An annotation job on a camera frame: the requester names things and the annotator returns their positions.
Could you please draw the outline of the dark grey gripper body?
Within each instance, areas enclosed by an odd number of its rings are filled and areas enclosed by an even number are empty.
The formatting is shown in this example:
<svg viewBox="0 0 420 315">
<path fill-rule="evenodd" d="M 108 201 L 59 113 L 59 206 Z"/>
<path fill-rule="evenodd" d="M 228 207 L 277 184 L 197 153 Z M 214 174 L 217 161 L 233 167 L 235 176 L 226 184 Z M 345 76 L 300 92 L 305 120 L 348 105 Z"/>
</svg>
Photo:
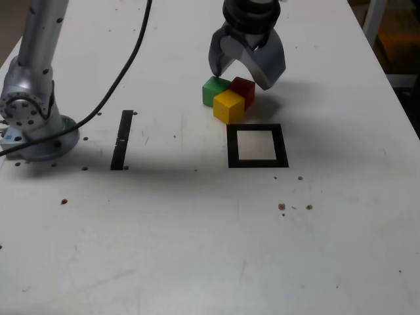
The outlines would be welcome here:
<svg viewBox="0 0 420 315">
<path fill-rule="evenodd" d="M 250 49 L 257 50 L 263 48 L 269 40 L 270 33 L 273 30 L 273 26 L 270 26 L 262 33 L 252 34 L 245 33 L 243 31 L 234 28 L 230 24 L 225 25 L 226 28 L 226 39 L 225 49 L 226 50 L 241 50 Z"/>
</svg>

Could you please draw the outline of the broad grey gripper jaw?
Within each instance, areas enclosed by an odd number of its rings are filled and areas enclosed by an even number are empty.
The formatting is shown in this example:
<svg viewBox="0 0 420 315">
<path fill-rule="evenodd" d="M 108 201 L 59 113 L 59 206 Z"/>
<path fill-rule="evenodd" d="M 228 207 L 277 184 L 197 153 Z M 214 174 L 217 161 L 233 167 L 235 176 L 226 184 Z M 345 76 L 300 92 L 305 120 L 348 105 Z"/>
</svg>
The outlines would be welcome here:
<svg viewBox="0 0 420 315">
<path fill-rule="evenodd" d="M 272 88 L 286 69 L 284 47 L 277 32 L 271 31 L 268 43 L 263 48 L 244 50 L 242 64 L 254 82 L 264 91 Z"/>
</svg>

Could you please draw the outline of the narrow dark grey gripper jaw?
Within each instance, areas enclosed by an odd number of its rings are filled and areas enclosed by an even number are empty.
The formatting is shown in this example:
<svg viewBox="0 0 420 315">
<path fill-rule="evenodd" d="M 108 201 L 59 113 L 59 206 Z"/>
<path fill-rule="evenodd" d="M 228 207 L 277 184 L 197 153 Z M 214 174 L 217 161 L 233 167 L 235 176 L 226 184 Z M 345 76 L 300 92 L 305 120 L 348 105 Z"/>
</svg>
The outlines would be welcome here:
<svg viewBox="0 0 420 315">
<path fill-rule="evenodd" d="M 231 24 L 223 24 L 212 36 L 209 65 L 215 77 L 220 77 L 233 63 L 243 62 L 244 33 Z"/>
</svg>

